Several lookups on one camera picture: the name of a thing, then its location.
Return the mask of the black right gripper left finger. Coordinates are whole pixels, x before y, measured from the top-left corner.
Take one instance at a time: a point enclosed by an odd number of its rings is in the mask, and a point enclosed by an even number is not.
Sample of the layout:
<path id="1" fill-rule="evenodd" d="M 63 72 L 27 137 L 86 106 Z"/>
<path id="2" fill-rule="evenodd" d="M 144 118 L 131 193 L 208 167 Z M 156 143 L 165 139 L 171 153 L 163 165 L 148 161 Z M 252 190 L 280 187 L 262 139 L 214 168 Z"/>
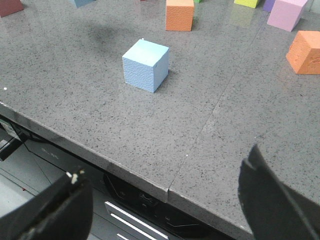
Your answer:
<path id="1" fill-rule="evenodd" d="M 52 185 L 0 219 L 2 240 L 85 240 L 93 221 L 93 187 L 83 169 Z"/>

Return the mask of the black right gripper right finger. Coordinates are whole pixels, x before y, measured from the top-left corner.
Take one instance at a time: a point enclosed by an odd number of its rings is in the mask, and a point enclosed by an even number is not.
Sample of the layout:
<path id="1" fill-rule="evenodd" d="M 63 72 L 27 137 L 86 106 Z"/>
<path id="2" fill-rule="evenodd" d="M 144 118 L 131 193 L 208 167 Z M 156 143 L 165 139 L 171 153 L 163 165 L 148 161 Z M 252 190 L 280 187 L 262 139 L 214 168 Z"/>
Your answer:
<path id="1" fill-rule="evenodd" d="M 256 240 L 318 240 L 320 206 L 282 183 L 254 145 L 240 167 L 238 198 Z"/>

